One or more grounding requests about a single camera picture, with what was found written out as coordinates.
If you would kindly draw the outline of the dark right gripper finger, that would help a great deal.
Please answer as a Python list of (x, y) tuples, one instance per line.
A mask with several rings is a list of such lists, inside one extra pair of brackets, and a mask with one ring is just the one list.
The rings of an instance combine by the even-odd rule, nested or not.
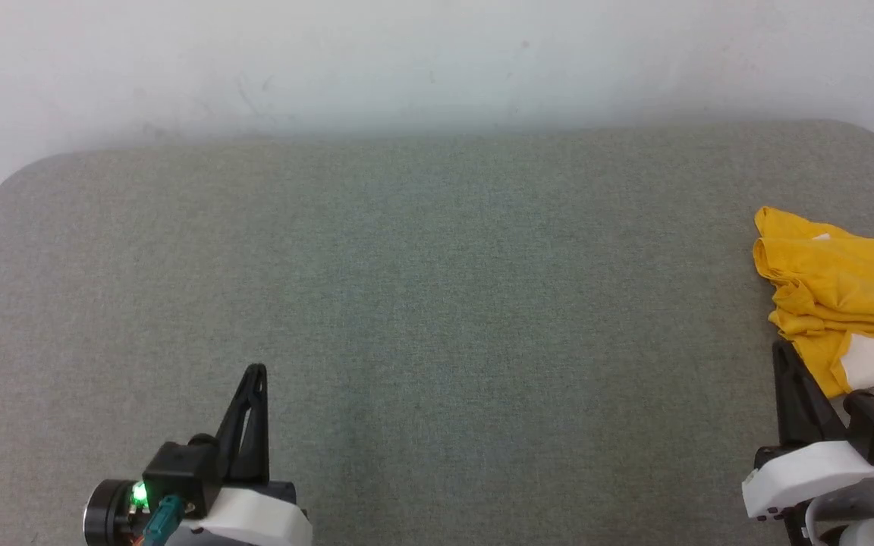
[(844, 440), (846, 426), (787, 340), (772, 345), (775, 403), (781, 448)]

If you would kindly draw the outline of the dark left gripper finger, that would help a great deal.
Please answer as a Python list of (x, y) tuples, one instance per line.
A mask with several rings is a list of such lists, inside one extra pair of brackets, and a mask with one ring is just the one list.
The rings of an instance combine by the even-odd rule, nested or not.
[(222, 483), (261, 486), (270, 480), (267, 368), (250, 364), (218, 427)]

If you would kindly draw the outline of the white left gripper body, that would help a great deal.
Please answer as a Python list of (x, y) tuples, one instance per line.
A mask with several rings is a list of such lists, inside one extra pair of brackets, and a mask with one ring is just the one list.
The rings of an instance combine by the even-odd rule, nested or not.
[(250, 545), (312, 545), (313, 525), (296, 501), (291, 482), (225, 486), (205, 517), (180, 527)]

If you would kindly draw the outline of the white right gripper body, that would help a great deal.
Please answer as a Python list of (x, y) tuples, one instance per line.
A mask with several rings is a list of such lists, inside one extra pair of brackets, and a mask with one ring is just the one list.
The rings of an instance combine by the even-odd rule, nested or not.
[(748, 518), (760, 522), (874, 521), (874, 450), (847, 440), (764, 446), (756, 451), (741, 494)]

